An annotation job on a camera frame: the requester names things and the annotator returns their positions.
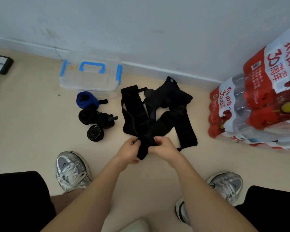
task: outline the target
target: baseboard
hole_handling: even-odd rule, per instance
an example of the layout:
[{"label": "baseboard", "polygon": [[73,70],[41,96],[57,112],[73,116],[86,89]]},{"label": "baseboard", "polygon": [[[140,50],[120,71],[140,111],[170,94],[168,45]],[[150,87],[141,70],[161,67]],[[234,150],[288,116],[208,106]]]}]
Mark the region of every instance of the baseboard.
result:
[{"label": "baseboard", "polygon": [[[54,59],[65,58],[68,52],[68,50],[65,49],[42,46],[6,38],[0,38],[0,48],[21,51]],[[180,84],[191,85],[207,90],[213,90],[222,83],[222,81],[215,79],[132,62],[123,61],[122,64],[124,73],[161,80],[165,80],[167,76],[171,76]]]}]

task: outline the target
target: clear plastic storage box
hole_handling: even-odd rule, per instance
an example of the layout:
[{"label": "clear plastic storage box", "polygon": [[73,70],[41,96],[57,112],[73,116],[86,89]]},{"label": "clear plastic storage box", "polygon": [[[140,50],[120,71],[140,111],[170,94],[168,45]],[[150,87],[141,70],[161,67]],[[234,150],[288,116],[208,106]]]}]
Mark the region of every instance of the clear plastic storage box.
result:
[{"label": "clear plastic storage box", "polygon": [[91,91],[98,97],[114,97],[121,73],[117,57],[70,51],[62,64],[60,85],[65,89]]}]

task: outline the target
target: beige floor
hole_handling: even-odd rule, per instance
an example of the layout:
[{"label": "beige floor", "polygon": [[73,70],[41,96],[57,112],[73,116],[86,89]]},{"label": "beige floor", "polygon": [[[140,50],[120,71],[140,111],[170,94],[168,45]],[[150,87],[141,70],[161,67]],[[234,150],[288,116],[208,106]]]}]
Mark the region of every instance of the beige floor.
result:
[{"label": "beige floor", "polygon": [[[55,160],[60,152],[73,150],[87,160],[95,177],[129,138],[122,131],[121,97],[101,105],[99,111],[119,120],[105,131],[102,141],[91,142],[86,137],[88,127],[77,118],[77,91],[59,86],[61,61],[3,49],[0,55],[15,60],[8,75],[0,75],[0,173],[36,170],[51,195],[61,194]],[[162,83],[124,74],[121,88],[137,84],[155,89]],[[187,108],[199,142],[182,153],[204,178],[222,170],[240,174],[244,179],[240,202],[251,185],[290,191],[290,154],[211,139],[207,133],[209,91],[179,86],[193,96]],[[168,136],[178,145],[174,130]],[[181,195],[175,171],[156,156],[147,156],[120,175],[103,231],[118,231],[140,217],[147,218],[158,232],[191,231],[174,214]]]}]

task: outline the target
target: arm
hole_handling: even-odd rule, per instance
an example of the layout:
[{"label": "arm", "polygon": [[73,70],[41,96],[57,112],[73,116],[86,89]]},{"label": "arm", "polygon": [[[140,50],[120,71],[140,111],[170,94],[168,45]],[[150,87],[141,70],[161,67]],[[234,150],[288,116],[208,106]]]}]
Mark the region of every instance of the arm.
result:
[{"label": "arm", "polygon": [[168,137],[155,137],[155,141],[158,146],[149,147],[148,152],[157,154],[176,170],[193,231],[257,232],[201,178]]},{"label": "arm", "polygon": [[140,145],[141,142],[136,141],[136,138],[127,140],[89,187],[48,223],[42,232],[100,232],[118,176],[128,164],[138,163],[136,156]]}]

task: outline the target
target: blue wrap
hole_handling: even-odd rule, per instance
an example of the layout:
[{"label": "blue wrap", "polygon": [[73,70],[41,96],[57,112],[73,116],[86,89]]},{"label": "blue wrap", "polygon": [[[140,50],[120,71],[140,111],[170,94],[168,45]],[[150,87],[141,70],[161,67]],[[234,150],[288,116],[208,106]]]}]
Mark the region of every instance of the blue wrap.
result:
[{"label": "blue wrap", "polygon": [[96,109],[98,109],[99,107],[98,99],[95,96],[93,96],[92,93],[88,91],[78,93],[77,98],[76,98],[76,103],[82,109],[87,108],[92,105],[95,105]]}]

